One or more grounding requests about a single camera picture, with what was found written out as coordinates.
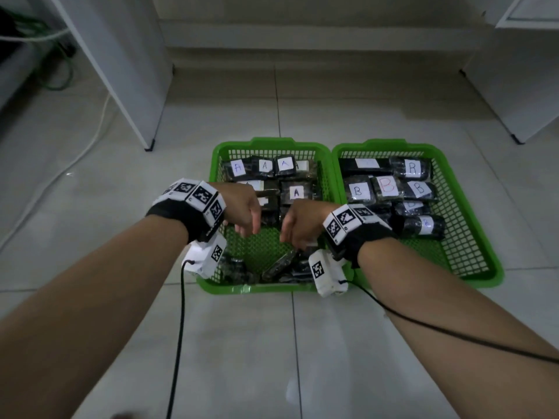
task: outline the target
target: tile floor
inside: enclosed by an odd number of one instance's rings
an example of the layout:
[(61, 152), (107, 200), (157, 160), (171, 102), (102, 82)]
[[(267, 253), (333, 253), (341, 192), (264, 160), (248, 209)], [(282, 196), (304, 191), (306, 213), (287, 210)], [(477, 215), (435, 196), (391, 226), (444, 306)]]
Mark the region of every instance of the tile floor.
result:
[[(0, 114), (0, 237), (94, 133), (105, 91), (83, 55), (77, 64), (73, 88), (26, 89)], [(0, 253), (0, 315), (141, 218), (170, 182), (205, 178), (220, 142), (271, 136), (333, 147), (402, 138), (432, 143), (448, 157), (507, 270), (501, 286), (483, 292), (559, 346), (559, 127), (514, 145), (458, 74), (179, 69), (154, 152), (143, 151), (113, 104), (104, 129)], [(178, 332), (177, 282), (176, 266), (76, 417), (163, 415)], [(216, 297), (192, 284), (186, 299), (175, 417), (456, 416), (392, 324), (359, 292)]]

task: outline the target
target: basket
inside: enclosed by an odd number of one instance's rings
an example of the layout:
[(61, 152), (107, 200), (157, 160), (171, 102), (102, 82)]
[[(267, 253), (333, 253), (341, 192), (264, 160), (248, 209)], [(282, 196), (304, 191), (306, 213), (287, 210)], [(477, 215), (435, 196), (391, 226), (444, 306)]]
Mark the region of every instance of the basket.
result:
[[(433, 213), (446, 222), (445, 239), (402, 239), (426, 259), (458, 275), (475, 288), (495, 287), (503, 281), (503, 268), (481, 229), (442, 151), (430, 144), (408, 144), (405, 140), (368, 140), (359, 144), (339, 144), (332, 151), (341, 203), (346, 203), (342, 172), (336, 159), (386, 158), (390, 156), (428, 157), (433, 163), (433, 183), (440, 201)], [(360, 269), (356, 282), (369, 287)]]
[[(210, 182), (224, 180), (222, 164), (225, 161), (242, 159), (251, 155), (276, 157), (293, 154), (296, 160), (318, 161), (318, 179), (326, 201), (340, 203), (338, 182), (330, 150), (322, 144), (313, 142), (295, 142), (291, 138), (253, 138), (251, 141), (224, 142), (213, 150)], [(258, 235), (241, 238), (231, 227), (221, 226), (220, 232), (227, 239), (227, 251), (236, 258), (242, 258), (248, 269), (255, 273), (262, 273), (276, 260), (293, 247), (280, 243), (280, 231), (275, 228), (262, 228)], [(325, 247), (324, 241), (319, 245)], [(344, 267), (347, 279), (353, 279), (353, 270), (349, 265)], [(197, 277), (197, 282), (211, 294), (246, 294), (264, 292), (316, 291), (314, 283), (308, 284), (255, 284), (230, 285), (221, 278), (221, 268), (218, 267), (210, 279)]]

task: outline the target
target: forearm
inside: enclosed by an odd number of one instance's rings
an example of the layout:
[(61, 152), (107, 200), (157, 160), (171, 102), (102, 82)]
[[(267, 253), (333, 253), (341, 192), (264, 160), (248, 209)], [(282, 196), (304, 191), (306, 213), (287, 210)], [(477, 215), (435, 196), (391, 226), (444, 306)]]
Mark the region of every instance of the forearm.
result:
[(73, 415), (142, 321), (187, 241), (180, 222), (148, 216), (0, 322), (2, 416)]
[[(497, 304), (395, 239), (368, 242), (358, 260), (376, 296), (404, 315), (559, 358), (554, 347)], [(461, 416), (551, 417), (559, 411), (558, 366), (388, 315)]]

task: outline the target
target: white cable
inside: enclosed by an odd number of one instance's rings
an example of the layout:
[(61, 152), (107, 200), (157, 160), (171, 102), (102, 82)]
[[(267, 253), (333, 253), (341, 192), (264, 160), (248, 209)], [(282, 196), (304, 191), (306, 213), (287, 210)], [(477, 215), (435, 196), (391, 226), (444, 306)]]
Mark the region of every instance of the white cable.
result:
[(12, 237), (16, 234), (16, 232), (19, 231), (19, 229), (27, 221), (29, 216), (31, 216), (31, 213), (35, 210), (35, 207), (37, 206), (39, 201), (41, 201), (41, 198), (43, 198), (43, 196), (45, 195), (46, 190), (48, 190), (51, 187), (51, 185), (54, 182), (56, 182), (58, 180), (58, 178), (60, 178), (60, 176), (62, 176), (66, 172), (66, 170), (68, 170), (69, 168), (74, 166), (78, 161), (80, 161), (83, 158), (83, 156), (85, 156), (89, 152), (89, 150), (91, 150), (93, 148), (95, 143), (99, 140), (99, 138), (101, 136), (101, 126), (103, 126), (103, 121), (105, 119), (105, 112), (107, 111), (107, 106), (108, 106), (108, 102), (109, 102), (110, 99), (111, 99), (111, 95), (108, 94), (107, 99), (105, 100), (105, 104), (103, 105), (103, 111), (101, 112), (101, 119), (99, 120), (99, 125), (97, 126), (97, 130), (95, 132), (95, 135), (93, 135), (93, 138), (90, 141), (90, 143), (87, 145), (87, 147), (80, 154), (78, 154), (78, 157), (76, 157), (74, 160), (69, 162), (68, 165), (65, 168), (63, 168), (58, 173), (56, 173), (46, 183), (46, 185), (43, 185), (43, 187), (40, 190), (35, 191), (35, 195), (31, 199), (31, 201), (25, 206), (24, 212), (21, 214), (21, 216), (17, 220), (16, 224), (13, 226), (13, 228), (10, 230), (10, 232), (8, 232), (8, 234), (2, 239), (2, 241), (0, 241), (0, 252), (4, 249), (6, 244), (8, 244), (8, 241), (10, 239), (12, 239)]
[(41, 42), (41, 41), (50, 41), (50, 40), (57, 40), (63, 35), (66, 35), (70, 32), (70, 29), (65, 28), (58, 32), (53, 32), (52, 34), (45, 35), (43, 37), (5, 37), (0, 35), (0, 41), (9, 41), (9, 42)]

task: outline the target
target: green cable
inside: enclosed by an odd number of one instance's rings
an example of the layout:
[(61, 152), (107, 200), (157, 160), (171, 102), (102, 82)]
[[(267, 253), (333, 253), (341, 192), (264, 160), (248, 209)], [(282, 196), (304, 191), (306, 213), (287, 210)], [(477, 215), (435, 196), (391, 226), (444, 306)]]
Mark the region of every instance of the green cable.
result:
[[(42, 37), (44, 35), (48, 35), (49, 31), (51, 31), (50, 27), (43, 20), (31, 16), (26, 16), (21, 13), (12, 12), (8, 9), (4, 10), (13, 18), (13, 20), (16, 22), (16, 27), (18, 28), (18, 30), (26, 37)], [(41, 62), (34, 70), (35, 78), (37, 79), (38, 84), (49, 91), (63, 91), (68, 88), (74, 80), (74, 64), (72, 63), (72, 59), (66, 54), (64, 47), (59, 42), (55, 43), (55, 47), (60, 52), (60, 54), (62, 54), (62, 58), (68, 66), (68, 76), (61, 85), (51, 86), (41, 78), (41, 74), (43, 72), (42, 59), (44, 57), (41, 46), (38, 43), (33, 43), (33, 46), (38, 51), (41, 58)]]

